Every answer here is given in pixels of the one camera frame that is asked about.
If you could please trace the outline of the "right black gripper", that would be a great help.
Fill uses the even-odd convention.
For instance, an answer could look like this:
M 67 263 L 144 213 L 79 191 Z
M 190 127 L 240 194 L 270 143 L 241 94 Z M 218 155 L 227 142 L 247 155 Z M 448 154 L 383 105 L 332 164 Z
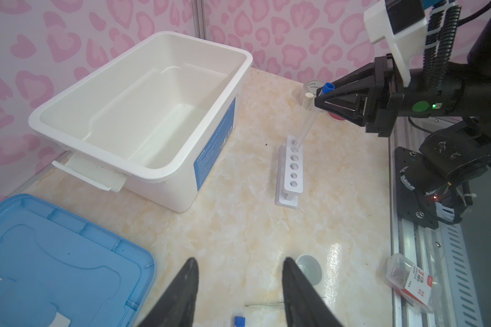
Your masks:
M 331 82 L 333 91 L 366 94 L 361 102 L 340 98 L 315 99 L 315 106 L 366 129 L 378 137 L 390 137 L 405 98 L 405 86 L 391 54 L 376 57 L 373 63 Z

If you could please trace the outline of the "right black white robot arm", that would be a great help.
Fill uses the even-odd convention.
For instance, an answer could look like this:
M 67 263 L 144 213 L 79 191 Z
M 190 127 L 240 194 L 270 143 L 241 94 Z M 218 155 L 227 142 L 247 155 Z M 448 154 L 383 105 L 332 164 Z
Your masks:
M 491 2 L 484 6 L 491 12 Z M 380 137 L 400 117 L 458 117 L 432 133 L 421 159 L 402 174 L 412 192 L 458 187 L 491 168 L 491 18 L 466 63 L 451 60 L 456 34 L 471 21 L 456 1 L 379 1 L 364 12 L 372 43 L 390 53 L 326 84 L 315 106 Z

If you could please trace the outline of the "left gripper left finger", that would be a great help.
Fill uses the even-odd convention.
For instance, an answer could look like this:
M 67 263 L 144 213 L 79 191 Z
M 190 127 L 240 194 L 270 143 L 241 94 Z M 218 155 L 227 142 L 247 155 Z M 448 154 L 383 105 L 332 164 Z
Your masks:
M 193 326 L 199 266 L 189 258 L 139 326 Z

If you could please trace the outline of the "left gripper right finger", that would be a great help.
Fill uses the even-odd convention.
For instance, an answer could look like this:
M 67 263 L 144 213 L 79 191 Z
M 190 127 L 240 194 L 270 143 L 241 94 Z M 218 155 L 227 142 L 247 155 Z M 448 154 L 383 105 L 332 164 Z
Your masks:
M 283 264 L 282 289 L 287 326 L 342 326 L 290 257 Z

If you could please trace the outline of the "cork stoppered test tube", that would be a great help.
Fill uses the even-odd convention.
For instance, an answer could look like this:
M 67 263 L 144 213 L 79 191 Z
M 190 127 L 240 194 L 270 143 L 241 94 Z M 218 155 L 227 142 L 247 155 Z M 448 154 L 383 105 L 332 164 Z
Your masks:
M 305 110 L 310 111 L 312 109 L 314 99 L 315 99 L 315 94 L 310 92 L 305 93 L 305 95 L 303 96 L 302 107 Z

